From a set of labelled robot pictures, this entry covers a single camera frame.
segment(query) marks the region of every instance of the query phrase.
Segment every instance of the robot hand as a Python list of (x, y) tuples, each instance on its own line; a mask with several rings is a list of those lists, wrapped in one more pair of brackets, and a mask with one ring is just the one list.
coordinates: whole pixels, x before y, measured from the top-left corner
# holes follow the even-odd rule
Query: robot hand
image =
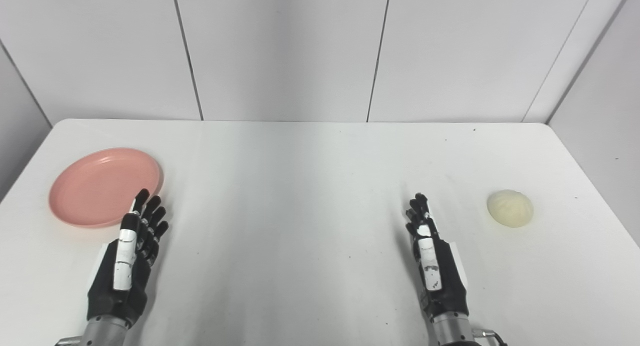
[(467, 290), (462, 283), (451, 247), (442, 240), (431, 218), (427, 198), (416, 194), (406, 211), (406, 229), (413, 239), (413, 256), (418, 262), (424, 293), (422, 309), (433, 325), (439, 346), (479, 346), (474, 337), (494, 337), (492, 330), (473, 330), (469, 323)]
[(122, 218), (119, 238), (109, 243), (89, 289), (87, 325), (82, 337), (60, 340), (58, 346), (119, 346), (147, 305), (145, 288), (169, 229), (160, 197), (142, 189)]

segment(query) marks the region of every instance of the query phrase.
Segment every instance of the white table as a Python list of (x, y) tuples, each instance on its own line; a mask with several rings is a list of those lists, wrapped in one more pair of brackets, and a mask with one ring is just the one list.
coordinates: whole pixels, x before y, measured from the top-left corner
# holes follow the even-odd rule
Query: white table
[[(457, 243), (472, 325), (513, 346), (638, 343), (640, 250), (546, 126), (126, 120), (58, 123), (0, 205), (3, 340), (82, 333), (117, 227), (57, 221), (48, 191), (115, 146), (158, 160), (171, 221), (130, 345), (429, 344), (403, 217), (417, 191)], [(530, 225), (489, 216), (507, 188)]]

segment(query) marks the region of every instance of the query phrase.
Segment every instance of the black robotic finger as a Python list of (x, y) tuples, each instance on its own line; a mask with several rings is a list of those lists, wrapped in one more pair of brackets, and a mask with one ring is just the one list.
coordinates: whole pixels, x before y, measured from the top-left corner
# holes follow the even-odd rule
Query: black robotic finger
[(417, 193), (415, 199), (418, 201), (418, 205), (420, 205), (423, 215), (429, 212), (429, 205), (427, 204), (427, 197), (425, 195)]
[(149, 264), (149, 266), (153, 266), (156, 262), (158, 252), (160, 252), (160, 245), (158, 245), (156, 241), (153, 241), (149, 250), (149, 254), (146, 256), (146, 262)]
[(424, 213), (423, 213), (423, 210), (422, 210), (422, 209), (421, 209), (421, 207), (420, 207), (420, 203), (418, 202), (418, 200), (416, 200), (416, 199), (411, 199), (411, 201), (409, 201), (409, 205), (411, 205), (411, 208), (412, 208), (412, 209), (413, 209), (417, 214), (419, 214), (420, 216), (422, 216), (422, 215), (424, 214)]
[(167, 210), (165, 210), (164, 207), (158, 207), (158, 209), (151, 215), (151, 218), (149, 219), (149, 224), (148, 227), (151, 230), (154, 230), (154, 234), (155, 234), (155, 230), (156, 227), (158, 227), (158, 223), (160, 222), (160, 220), (162, 220), (162, 218), (167, 214)]
[(160, 199), (160, 196), (158, 195), (153, 196), (153, 198), (151, 198), (149, 202), (146, 203), (146, 206), (144, 207), (144, 212), (142, 213), (142, 219), (149, 221), (149, 219), (151, 218), (151, 215), (153, 215), (154, 211), (156, 211), (158, 206), (160, 206), (160, 202), (162, 202), (162, 200)]
[(149, 198), (149, 190), (142, 189), (136, 196), (135, 201), (133, 203), (133, 211), (137, 212), (137, 214), (142, 213), (142, 206), (144, 206), (145, 202)]
[(167, 221), (162, 221), (162, 223), (158, 225), (155, 232), (153, 233), (155, 240), (160, 241), (160, 237), (162, 237), (162, 235), (164, 235), (168, 229), (169, 229), (169, 223), (167, 223)]
[(413, 223), (407, 223), (406, 229), (407, 231), (409, 231), (409, 234), (411, 234), (411, 236), (418, 237), (418, 231), (416, 230), (416, 226)]

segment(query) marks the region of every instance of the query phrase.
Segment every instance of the white wall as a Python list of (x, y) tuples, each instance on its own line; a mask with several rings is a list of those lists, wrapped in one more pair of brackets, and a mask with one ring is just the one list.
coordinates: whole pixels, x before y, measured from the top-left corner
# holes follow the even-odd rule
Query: white wall
[(546, 121), (619, 1), (390, 0), (370, 121)]
[(9, 57), (0, 48), (0, 200), (50, 129)]
[(640, 244), (640, 0), (627, 0), (550, 124)]
[(0, 0), (68, 117), (545, 121), (619, 0)]
[(365, 121), (387, 0), (178, 0), (205, 119)]
[(52, 123), (199, 119), (174, 0), (0, 0), (0, 37)]

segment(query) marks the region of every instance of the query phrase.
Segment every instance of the panel seam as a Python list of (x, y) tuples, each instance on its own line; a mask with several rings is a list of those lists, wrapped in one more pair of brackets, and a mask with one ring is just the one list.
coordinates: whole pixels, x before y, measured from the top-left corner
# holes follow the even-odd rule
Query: panel seam
[(186, 35), (184, 33), (185, 32), (185, 28), (184, 28), (185, 26), (183, 26), (183, 24), (182, 24), (183, 23), (183, 19), (182, 19), (183, 17), (180, 14), (180, 6), (178, 5), (178, 0), (173, 0), (173, 1), (174, 1), (173, 4), (174, 4), (175, 9), (176, 9), (175, 13), (178, 16), (178, 25), (180, 25), (180, 34), (182, 36), (182, 40), (183, 40), (182, 43), (183, 43), (184, 49), (185, 49), (184, 52), (187, 55), (187, 64), (189, 64), (189, 73), (192, 76), (191, 77), (191, 80), (192, 80), (191, 83), (192, 83), (192, 85), (194, 85), (193, 86), (193, 89), (194, 89), (193, 92), (194, 92), (194, 94), (196, 96), (196, 103), (198, 104), (198, 113), (199, 113), (199, 116), (200, 116), (200, 120), (204, 121), (204, 115), (202, 114), (202, 105), (201, 105), (201, 103), (200, 103), (201, 101), (199, 99), (200, 98), (200, 94), (198, 93), (198, 85), (196, 84), (196, 77), (195, 77), (194, 72), (193, 72), (194, 71), (194, 68), (193, 68), (194, 65), (192, 64), (192, 59), (191, 59), (192, 56), (189, 53), (189, 45), (187, 44), (187, 37), (186, 37)]
[(386, 5), (384, 6), (384, 9), (385, 9), (384, 10), (384, 14), (385, 15), (384, 15), (384, 17), (382, 17), (382, 31), (380, 32), (380, 43), (377, 46), (377, 49), (378, 49), (377, 50), (377, 54), (378, 55), (377, 55), (377, 58), (375, 59), (375, 67), (376, 68), (373, 71), (373, 83), (371, 84), (371, 95), (369, 96), (369, 99), (368, 99), (368, 102), (369, 102), (368, 103), (368, 107), (369, 108), (368, 108), (368, 110), (366, 110), (367, 111), (366, 112), (366, 123), (369, 122), (368, 120), (369, 120), (369, 116), (371, 114), (371, 103), (373, 101), (373, 91), (374, 91), (374, 89), (376, 87), (375, 86), (376, 85), (376, 81), (375, 80), (376, 80), (376, 78), (378, 76), (378, 72), (377, 72), (378, 68), (377, 67), (380, 64), (380, 51), (382, 50), (382, 38), (385, 36), (385, 33), (384, 33), (385, 32), (385, 28), (384, 27), (385, 27), (385, 25), (387, 23), (387, 19), (386, 19), (387, 15), (386, 14), (387, 14), (387, 11), (389, 11), (389, 0), (386, 0), (386, 1), (387, 1)]

